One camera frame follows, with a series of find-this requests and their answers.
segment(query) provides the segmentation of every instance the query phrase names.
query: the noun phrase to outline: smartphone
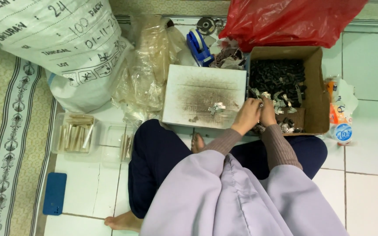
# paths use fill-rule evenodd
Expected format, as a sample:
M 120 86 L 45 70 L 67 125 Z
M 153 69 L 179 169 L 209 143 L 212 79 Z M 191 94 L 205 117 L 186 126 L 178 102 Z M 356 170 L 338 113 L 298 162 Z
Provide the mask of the smartphone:
M 51 172 L 47 175 L 43 214 L 60 215 L 65 197 L 66 174 Z

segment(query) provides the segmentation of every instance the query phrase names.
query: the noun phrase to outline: tape dispenser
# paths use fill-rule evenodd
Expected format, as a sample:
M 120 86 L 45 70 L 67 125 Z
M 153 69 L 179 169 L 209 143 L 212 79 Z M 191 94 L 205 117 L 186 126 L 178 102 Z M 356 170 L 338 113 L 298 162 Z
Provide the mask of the tape dispenser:
M 208 67 L 214 61 L 214 56 L 197 29 L 191 29 L 186 35 L 186 44 L 199 66 Z

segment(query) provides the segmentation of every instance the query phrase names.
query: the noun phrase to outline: dirty white board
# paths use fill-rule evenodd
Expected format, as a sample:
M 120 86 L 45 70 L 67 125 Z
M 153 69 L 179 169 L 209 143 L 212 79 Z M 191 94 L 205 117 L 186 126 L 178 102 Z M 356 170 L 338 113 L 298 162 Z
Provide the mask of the dirty white board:
M 163 122 L 168 124 L 229 128 L 243 105 L 246 71 L 170 65 Z M 211 115 L 208 108 L 222 102 L 226 109 Z

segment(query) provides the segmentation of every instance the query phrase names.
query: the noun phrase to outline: orange plastic bag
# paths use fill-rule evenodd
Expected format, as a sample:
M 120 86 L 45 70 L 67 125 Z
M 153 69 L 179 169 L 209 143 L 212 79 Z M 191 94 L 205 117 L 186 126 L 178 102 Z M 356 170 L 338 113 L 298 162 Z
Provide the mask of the orange plastic bag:
M 231 0 L 219 38 L 254 46 L 335 45 L 368 0 Z

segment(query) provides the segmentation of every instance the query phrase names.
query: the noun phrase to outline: mauve sweater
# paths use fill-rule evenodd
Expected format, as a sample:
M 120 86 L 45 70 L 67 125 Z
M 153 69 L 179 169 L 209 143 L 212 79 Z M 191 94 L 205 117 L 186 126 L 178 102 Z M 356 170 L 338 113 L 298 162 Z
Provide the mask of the mauve sweater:
M 258 180 L 228 152 L 241 135 L 227 129 L 179 162 L 157 191 L 141 236 L 346 236 L 280 127 L 266 128 L 269 177 Z

